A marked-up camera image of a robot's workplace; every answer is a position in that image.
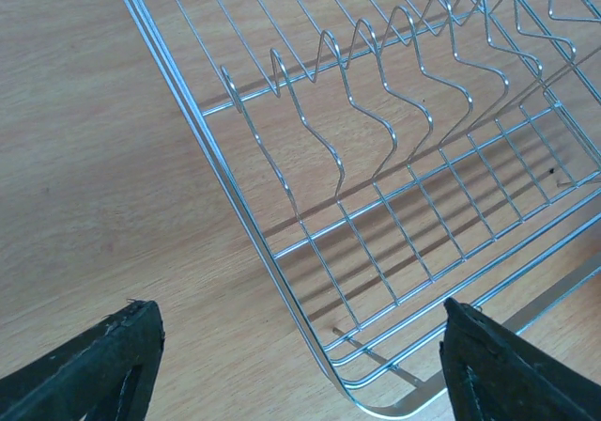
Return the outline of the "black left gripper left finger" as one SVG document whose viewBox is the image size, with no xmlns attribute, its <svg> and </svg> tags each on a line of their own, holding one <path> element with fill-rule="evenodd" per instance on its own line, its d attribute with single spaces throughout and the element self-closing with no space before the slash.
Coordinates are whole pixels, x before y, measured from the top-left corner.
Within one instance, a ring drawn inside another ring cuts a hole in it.
<svg viewBox="0 0 601 421">
<path fill-rule="evenodd" d="M 154 301 L 130 300 L 1 379 L 3 420 L 144 420 L 164 351 Z"/>
</svg>

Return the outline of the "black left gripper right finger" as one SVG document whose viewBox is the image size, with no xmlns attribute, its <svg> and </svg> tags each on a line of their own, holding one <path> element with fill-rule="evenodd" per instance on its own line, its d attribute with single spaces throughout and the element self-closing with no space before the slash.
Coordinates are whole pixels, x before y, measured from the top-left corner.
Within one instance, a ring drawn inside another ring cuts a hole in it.
<svg viewBox="0 0 601 421">
<path fill-rule="evenodd" d="M 599 384 L 471 305 L 443 305 L 439 356 L 456 420 L 600 418 Z"/>
</svg>

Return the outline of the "chrome wire dish rack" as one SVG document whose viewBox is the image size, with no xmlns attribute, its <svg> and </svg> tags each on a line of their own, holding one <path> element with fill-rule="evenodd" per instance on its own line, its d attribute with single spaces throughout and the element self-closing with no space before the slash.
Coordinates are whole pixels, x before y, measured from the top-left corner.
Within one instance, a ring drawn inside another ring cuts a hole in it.
<svg viewBox="0 0 601 421">
<path fill-rule="evenodd" d="M 600 274 L 600 0 L 123 0 L 334 387 L 441 396 L 449 298 Z"/>
</svg>

